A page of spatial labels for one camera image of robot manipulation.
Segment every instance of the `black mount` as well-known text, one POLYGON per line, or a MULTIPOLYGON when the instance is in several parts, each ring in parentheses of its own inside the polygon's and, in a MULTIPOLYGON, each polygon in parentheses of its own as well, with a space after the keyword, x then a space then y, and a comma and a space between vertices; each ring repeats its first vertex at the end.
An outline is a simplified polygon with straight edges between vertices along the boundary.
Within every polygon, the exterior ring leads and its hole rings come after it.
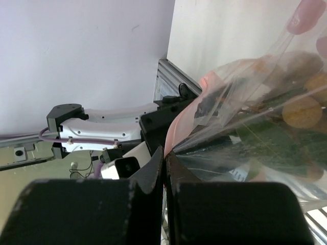
POLYGON ((46 116, 49 131, 60 132, 60 124, 70 118, 88 120, 88 115, 84 113, 84 108, 79 104, 63 104, 55 106, 46 116))
POLYGON ((155 101, 159 105, 158 110, 141 116, 142 139, 147 143, 151 155, 159 146, 165 147, 170 124, 197 97, 184 83, 179 85, 178 90, 178 97, 165 96, 161 101, 155 101))

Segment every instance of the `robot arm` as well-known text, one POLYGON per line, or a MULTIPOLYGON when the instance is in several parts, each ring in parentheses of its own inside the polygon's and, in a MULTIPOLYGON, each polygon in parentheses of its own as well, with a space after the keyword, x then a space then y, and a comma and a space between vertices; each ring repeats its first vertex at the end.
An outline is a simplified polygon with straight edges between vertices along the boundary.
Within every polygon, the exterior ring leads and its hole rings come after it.
MULTIPOLYGON (((130 141, 141 139, 139 119, 142 115, 156 111, 158 104, 150 103, 144 106, 123 110, 85 110, 88 120, 71 118, 61 123, 60 138, 64 139, 101 139, 113 141, 130 141)), ((102 151, 114 148, 115 145, 94 143, 62 143, 67 152, 102 151)))
POLYGON ((123 110, 84 110, 79 104, 55 106, 47 115, 48 130, 57 132, 52 151, 64 158, 74 151, 127 149, 122 155, 145 141, 150 155, 164 146, 167 130, 174 118, 196 97, 186 84, 179 86, 180 96, 166 96, 140 107, 123 110))

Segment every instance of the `pink object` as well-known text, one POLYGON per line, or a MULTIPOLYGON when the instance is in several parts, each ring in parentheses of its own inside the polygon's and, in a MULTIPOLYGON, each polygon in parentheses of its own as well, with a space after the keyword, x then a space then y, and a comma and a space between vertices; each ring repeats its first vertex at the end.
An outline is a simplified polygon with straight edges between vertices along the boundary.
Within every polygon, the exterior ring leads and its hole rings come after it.
POLYGON ((287 30, 291 34, 300 35, 313 29, 325 9, 326 3, 323 0, 302 0, 290 20, 287 30))
POLYGON ((202 93, 187 106, 170 125, 165 143, 165 157, 174 146, 186 139, 194 129, 194 116, 202 99, 208 95, 212 84, 208 81, 220 80, 214 72, 210 72, 200 81, 202 93))
POLYGON ((319 38, 316 42, 316 47, 319 55, 327 59, 327 36, 319 38))

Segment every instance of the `pink bag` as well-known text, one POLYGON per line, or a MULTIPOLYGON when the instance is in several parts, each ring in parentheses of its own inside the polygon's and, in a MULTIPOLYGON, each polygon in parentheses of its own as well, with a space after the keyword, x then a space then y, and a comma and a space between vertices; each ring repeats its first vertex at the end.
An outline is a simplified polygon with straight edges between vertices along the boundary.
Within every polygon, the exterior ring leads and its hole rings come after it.
POLYGON ((173 150, 206 181, 278 181, 303 210, 327 205, 327 13, 302 0, 260 58, 204 76, 202 94, 171 124, 173 150))

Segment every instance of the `white wall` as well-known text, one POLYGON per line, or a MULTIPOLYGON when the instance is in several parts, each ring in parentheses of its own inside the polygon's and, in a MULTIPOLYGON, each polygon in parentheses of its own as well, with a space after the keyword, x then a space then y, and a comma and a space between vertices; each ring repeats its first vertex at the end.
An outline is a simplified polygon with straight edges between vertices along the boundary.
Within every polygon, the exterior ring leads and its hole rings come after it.
POLYGON ((236 59, 264 55, 300 0, 176 0, 168 59, 195 81, 236 59))
POLYGON ((153 99, 174 0, 0 0, 0 135, 36 132, 58 104, 153 99))

